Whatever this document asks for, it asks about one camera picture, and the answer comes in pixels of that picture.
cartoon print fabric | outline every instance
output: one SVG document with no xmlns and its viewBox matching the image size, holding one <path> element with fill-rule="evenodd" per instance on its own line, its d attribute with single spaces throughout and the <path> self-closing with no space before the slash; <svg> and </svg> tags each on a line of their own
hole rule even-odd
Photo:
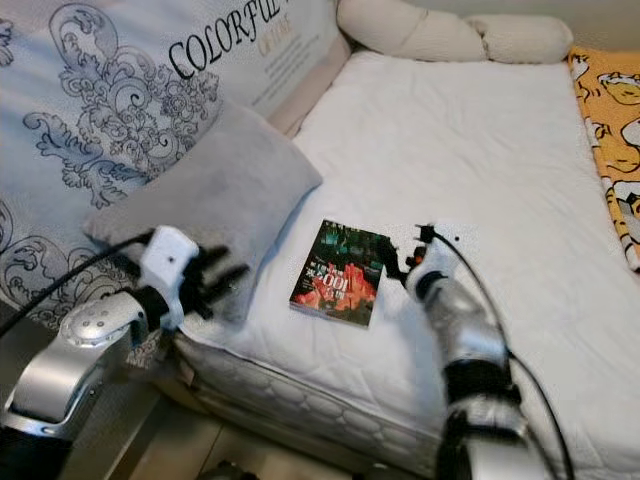
<svg viewBox="0 0 640 480">
<path fill-rule="evenodd" d="M 569 63 L 614 227 L 640 272 L 640 52 L 573 48 Z"/>
</svg>

book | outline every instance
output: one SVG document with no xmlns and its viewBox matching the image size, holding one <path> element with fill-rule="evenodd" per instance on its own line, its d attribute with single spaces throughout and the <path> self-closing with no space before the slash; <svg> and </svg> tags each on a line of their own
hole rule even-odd
<svg viewBox="0 0 640 480">
<path fill-rule="evenodd" d="M 289 298 L 291 307 L 369 326 L 388 237 L 324 220 Z"/>
</svg>

wall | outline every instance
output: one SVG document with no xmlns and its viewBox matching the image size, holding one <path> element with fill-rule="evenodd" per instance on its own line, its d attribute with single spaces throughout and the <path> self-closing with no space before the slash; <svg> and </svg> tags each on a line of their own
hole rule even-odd
<svg viewBox="0 0 640 480">
<path fill-rule="evenodd" d="M 610 50 L 640 49 L 640 0 L 408 0 L 457 13 L 553 15 L 573 30 L 576 43 Z"/>
</svg>

cable connector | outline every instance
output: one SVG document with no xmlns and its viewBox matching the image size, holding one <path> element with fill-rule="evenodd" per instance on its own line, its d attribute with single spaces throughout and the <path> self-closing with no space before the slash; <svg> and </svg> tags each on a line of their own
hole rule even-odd
<svg viewBox="0 0 640 480">
<path fill-rule="evenodd" d="M 428 225 L 416 225 L 416 227 L 420 229 L 420 236 L 416 238 L 416 240 L 420 240 L 426 244 L 433 242 L 433 239 L 438 235 L 433 223 Z"/>
</svg>

white sheet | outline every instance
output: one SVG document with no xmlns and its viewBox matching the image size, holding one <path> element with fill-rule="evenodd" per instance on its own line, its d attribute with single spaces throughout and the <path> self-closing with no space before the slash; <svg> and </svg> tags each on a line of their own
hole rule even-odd
<svg viewBox="0 0 640 480">
<path fill-rule="evenodd" d="M 266 261 L 246 324 L 220 326 L 204 343 L 437 435 L 437 349 L 399 284 L 382 281 L 368 330 L 293 311 L 287 299 L 323 218 L 389 234 L 404 253 L 415 223 L 474 224 L 472 262 L 512 348 L 549 393 L 579 478 L 640 479 L 640 280 L 623 257 L 573 97 L 561 64 L 355 55 L 295 139 L 324 184 Z M 523 391 L 555 453 L 533 389 Z"/>
</svg>

